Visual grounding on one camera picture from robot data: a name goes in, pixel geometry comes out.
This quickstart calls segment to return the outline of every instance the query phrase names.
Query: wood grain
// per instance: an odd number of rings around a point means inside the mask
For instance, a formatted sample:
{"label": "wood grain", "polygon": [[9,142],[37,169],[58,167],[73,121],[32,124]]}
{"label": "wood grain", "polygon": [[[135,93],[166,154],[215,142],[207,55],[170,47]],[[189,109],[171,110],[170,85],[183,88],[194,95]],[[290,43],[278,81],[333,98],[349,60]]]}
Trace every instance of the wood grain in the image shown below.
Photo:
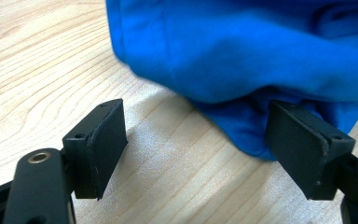
{"label": "wood grain", "polygon": [[341,194],[307,201],[278,163],[239,152],[185,99],[119,63],[104,1],[0,1],[0,184],[115,98],[130,143],[104,198],[75,200],[78,223],[340,223]]}

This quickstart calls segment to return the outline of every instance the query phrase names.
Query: wooden table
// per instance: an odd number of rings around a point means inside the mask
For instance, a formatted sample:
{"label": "wooden table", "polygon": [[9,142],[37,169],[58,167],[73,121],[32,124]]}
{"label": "wooden table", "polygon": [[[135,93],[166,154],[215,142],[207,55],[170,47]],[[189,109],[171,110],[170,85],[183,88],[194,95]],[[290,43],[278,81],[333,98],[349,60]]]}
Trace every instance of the wooden table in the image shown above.
{"label": "wooden table", "polygon": [[0,185],[21,156],[62,148],[116,98],[129,144],[104,198],[75,200],[78,223],[340,223],[341,194],[307,201],[279,163],[241,153],[185,99],[119,63],[104,1],[0,1]]}

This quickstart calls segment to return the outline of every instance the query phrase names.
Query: light wood surface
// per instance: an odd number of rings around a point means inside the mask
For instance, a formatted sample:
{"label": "light wood surface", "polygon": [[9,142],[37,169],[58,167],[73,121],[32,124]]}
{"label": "light wood surface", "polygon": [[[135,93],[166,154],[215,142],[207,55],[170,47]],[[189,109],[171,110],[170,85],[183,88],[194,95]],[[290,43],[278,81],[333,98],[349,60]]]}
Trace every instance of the light wood surface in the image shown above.
{"label": "light wood surface", "polygon": [[279,163],[239,152],[185,99],[119,63],[104,1],[0,1],[0,185],[21,156],[62,148],[116,98],[129,144],[104,198],[75,200],[78,223],[341,222],[340,193],[307,201]]}

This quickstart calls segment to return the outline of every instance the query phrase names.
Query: blue cloth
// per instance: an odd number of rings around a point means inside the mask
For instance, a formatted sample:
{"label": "blue cloth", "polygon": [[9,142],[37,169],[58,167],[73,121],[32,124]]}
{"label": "blue cloth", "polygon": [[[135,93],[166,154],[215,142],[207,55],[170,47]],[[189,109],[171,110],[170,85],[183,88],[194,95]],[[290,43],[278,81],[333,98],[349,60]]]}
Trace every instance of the blue cloth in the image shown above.
{"label": "blue cloth", "polygon": [[358,1],[107,0],[115,54],[188,98],[242,151],[264,145],[268,103],[358,120]]}

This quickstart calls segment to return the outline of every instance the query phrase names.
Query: blue fabric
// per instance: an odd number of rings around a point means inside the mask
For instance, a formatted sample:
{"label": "blue fabric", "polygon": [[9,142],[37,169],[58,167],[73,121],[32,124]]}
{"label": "blue fabric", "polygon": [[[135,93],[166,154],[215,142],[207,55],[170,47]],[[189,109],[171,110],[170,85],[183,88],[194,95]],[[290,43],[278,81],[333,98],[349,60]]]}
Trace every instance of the blue fabric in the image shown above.
{"label": "blue fabric", "polygon": [[242,151],[264,145],[268,103],[358,120],[358,1],[107,0],[115,54],[187,97]]}

